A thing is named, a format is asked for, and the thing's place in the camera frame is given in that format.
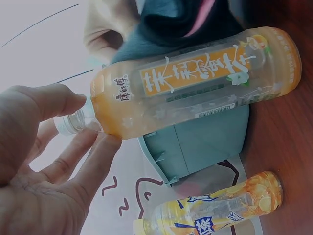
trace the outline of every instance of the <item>hand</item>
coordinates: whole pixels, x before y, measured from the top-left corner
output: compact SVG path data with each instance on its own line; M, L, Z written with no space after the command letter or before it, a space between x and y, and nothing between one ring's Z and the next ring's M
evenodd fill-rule
M89 0L84 43L92 55L109 64L138 22L135 0Z
M42 171L34 172L28 164L57 135L50 118L72 114L85 101L60 84L17 86L0 94L0 234L80 233L121 140L85 130ZM77 175L68 181L91 147Z

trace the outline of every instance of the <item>black line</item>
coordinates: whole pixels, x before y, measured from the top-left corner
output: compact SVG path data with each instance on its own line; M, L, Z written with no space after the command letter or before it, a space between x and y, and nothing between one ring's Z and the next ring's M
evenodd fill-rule
M63 11L66 11L66 10L68 10L68 9L71 9L71 8L73 8L73 7L75 7L75 6L78 6L78 5L79 5L79 4L76 4L76 5L74 5L74 6L70 6L70 7L66 8L66 9L63 9L62 11L59 11L59 12L57 12L57 13L54 13L54 14L51 15L51 16L48 16L48 17L44 18L44 19L41 20L41 21L38 21L37 23L31 25L31 26L28 27L27 29L25 29L25 30L23 30L22 32L20 32L20 33L19 33L18 35L16 35L14 38L12 38L12 39L10 39L9 41L7 41L5 44L3 44L3 45L1 46L1 48L4 47L5 45L7 45L9 42L11 42L13 39L15 39L15 38L17 38L18 36L20 36L20 35L21 35L22 33L24 33L25 31L27 31L27 30L29 30L30 28L34 27L35 25L41 23L42 21L44 21L44 20L46 20L46 19L48 19L48 18L50 18L50 17L52 17L52 16L55 16L56 14L59 14L59 13L61 13L61 12L63 12Z
M91 71L93 71L93 70L88 70L88 71L86 71L86 72L82 72L82 73L80 73L80 74L74 75L74 76L72 76L72 77L68 77L68 78L63 79L63 80L61 80L61 81L58 81L58 82L56 82L56 83L64 82L64 81L66 81L66 80L69 80L69 79L74 78L74 77L78 77L78 76L80 76L80 75L83 75L83 74L88 73L88 72L91 72Z

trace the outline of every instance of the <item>wooden table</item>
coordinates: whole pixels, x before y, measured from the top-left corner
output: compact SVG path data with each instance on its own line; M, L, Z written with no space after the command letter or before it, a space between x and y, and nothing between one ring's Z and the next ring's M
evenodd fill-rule
M283 183L282 207L261 217L264 234L313 235L313 0L245 2L249 27L274 26L291 35L303 74L290 94L251 105L241 158L248 177L273 170Z

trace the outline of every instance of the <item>yellow drink bottle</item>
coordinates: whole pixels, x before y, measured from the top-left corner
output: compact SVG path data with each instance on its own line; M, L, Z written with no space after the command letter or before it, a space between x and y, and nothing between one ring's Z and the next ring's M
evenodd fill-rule
M200 197L158 206L152 215L134 222L135 235L209 235L277 209L283 200L281 184L271 172Z
M63 134L94 122L98 130L126 140L285 95L300 78L299 53L287 33L248 29L169 55L108 66L91 82L86 105L55 122Z

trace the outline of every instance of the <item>orange drink bottle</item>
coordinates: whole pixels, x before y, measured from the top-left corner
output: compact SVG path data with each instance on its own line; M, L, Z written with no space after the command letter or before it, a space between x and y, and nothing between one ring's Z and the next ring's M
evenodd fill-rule
M230 38L102 69L76 113L55 119L60 133L93 127L122 139L292 91L301 60L287 33L248 29Z

